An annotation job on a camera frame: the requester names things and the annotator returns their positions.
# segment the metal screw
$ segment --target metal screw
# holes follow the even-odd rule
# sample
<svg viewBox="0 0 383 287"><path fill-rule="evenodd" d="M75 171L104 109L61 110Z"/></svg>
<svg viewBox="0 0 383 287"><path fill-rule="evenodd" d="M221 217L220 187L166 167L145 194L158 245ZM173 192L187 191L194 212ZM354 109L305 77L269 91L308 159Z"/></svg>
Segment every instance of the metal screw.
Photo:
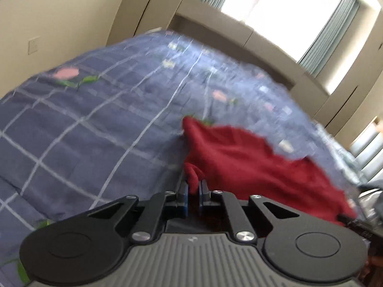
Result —
<svg viewBox="0 0 383 287"><path fill-rule="evenodd" d="M134 239L137 242L146 242L150 240L150 234L147 232L139 231L139 232L134 232L132 234L132 239Z"/></svg>
<svg viewBox="0 0 383 287"><path fill-rule="evenodd" d="M236 234L236 238L242 242L249 242L255 238L255 235L249 231L241 231Z"/></svg>

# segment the red cloth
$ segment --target red cloth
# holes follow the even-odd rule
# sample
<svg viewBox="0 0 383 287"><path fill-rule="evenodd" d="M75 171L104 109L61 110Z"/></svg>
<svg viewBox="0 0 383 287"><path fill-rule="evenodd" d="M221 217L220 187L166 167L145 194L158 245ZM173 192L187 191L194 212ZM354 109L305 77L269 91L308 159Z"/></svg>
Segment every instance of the red cloth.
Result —
<svg viewBox="0 0 383 287"><path fill-rule="evenodd" d="M210 190L229 191L238 199L260 194L334 223L337 214L355 217L343 192L311 159L275 155L263 138L239 128L207 127L185 117L183 129L190 147L184 168L191 193L205 179Z"/></svg>

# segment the bed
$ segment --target bed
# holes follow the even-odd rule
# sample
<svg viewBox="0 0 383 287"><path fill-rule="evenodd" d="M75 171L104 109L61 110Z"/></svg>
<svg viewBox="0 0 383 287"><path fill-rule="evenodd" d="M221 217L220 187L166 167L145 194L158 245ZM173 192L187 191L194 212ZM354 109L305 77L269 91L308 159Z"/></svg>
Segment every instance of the bed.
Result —
<svg viewBox="0 0 383 287"><path fill-rule="evenodd" d="M63 80L65 69L79 74ZM353 193L315 124L263 70L171 31L140 35L0 100L0 283L23 285L19 245L47 221L174 190L188 153L184 116L244 127L290 159L310 156Z"/></svg>

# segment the wall outlet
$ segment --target wall outlet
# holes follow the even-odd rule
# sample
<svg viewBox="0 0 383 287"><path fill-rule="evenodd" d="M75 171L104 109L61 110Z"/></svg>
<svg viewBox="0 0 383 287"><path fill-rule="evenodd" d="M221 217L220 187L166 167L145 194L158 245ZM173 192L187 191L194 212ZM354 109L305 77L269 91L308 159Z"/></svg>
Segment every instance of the wall outlet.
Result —
<svg viewBox="0 0 383 287"><path fill-rule="evenodd" d="M39 39L36 37L28 41L28 55L31 55L39 50Z"/></svg>

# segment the window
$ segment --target window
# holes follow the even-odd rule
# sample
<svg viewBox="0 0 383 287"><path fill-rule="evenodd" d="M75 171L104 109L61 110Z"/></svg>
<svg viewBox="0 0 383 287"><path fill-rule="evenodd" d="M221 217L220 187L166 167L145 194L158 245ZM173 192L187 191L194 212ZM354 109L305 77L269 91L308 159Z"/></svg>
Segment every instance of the window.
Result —
<svg viewBox="0 0 383 287"><path fill-rule="evenodd" d="M340 0L225 0L222 12L252 27L295 61L313 44Z"/></svg>

